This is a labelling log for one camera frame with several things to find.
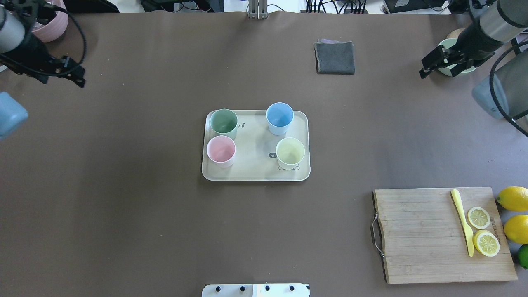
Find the brown table surface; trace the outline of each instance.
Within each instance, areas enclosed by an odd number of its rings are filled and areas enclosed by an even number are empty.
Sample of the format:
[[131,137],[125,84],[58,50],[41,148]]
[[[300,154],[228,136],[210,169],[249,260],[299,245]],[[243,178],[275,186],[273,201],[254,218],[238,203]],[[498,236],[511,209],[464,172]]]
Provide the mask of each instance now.
[[[0,143],[2,296],[192,297],[263,282],[309,283],[312,296],[525,296],[518,264],[518,281],[388,285],[372,245],[376,188],[528,185],[528,138],[470,94],[491,63],[418,75],[454,16],[78,18],[84,89],[0,73],[30,115]],[[353,41],[356,74],[318,75],[318,38]],[[49,47],[78,59],[80,44],[70,23]],[[276,101],[308,117],[310,177],[206,180],[206,115]]]

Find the cutting board handle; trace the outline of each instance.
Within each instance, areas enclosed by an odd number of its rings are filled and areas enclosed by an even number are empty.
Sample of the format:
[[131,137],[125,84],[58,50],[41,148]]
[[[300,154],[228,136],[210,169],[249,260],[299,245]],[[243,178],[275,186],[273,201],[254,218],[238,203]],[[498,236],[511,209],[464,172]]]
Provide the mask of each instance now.
[[379,215],[378,215],[378,212],[376,212],[374,214],[374,219],[372,220],[372,232],[371,232],[371,235],[372,235],[372,243],[374,244],[374,246],[376,247],[376,249],[378,250],[378,252],[380,253],[380,256],[382,259],[385,258],[385,254],[383,253],[383,251],[380,249],[380,247],[378,246],[378,244],[376,243],[376,232],[374,231],[374,223],[378,220],[379,218]]

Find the knife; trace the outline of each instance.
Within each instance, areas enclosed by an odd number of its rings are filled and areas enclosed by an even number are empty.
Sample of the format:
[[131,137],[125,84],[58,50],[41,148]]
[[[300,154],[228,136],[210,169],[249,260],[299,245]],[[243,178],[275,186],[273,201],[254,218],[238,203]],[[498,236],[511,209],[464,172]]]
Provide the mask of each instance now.
[[462,206],[460,192],[458,192],[457,189],[452,189],[451,196],[453,197],[453,202],[457,208],[458,216],[460,217],[460,222],[462,223],[462,229],[464,230],[464,236],[466,237],[467,254],[470,257],[473,257],[473,251],[475,249],[475,246],[473,245],[473,230],[466,222],[466,216],[464,215],[464,207]]

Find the lime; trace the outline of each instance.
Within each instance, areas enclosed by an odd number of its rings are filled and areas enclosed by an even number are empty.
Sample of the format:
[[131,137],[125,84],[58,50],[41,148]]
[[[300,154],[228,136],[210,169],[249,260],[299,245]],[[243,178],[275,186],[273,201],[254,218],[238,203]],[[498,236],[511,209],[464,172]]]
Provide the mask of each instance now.
[[517,253],[517,259],[522,268],[528,269],[528,244],[521,246]]
[[473,236],[473,244],[477,251],[484,256],[493,257],[498,254],[501,245],[497,238],[488,230],[479,230]]
[[477,229],[485,229],[491,223],[488,212],[482,207],[473,207],[467,212],[469,223]]
[[504,224],[504,234],[518,244],[528,244],[528,216],[516,215]]
[[497,196],[497,202],[507,210],[528,210],[528,189],[523,187],[507,187]]

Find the wooden cutting board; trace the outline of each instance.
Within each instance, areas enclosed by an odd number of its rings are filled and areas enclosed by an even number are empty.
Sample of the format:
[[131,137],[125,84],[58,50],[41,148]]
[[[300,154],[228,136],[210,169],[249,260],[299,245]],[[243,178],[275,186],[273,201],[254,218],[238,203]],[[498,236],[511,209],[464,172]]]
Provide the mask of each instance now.
[[499,240],[499,253],[486,257],[475,249],[468,256],[452,188],[376,189],[387,283],[517,280],[492,189],[457,189],[466,216],[475,206],[489,213],[492,223],[486,229]]

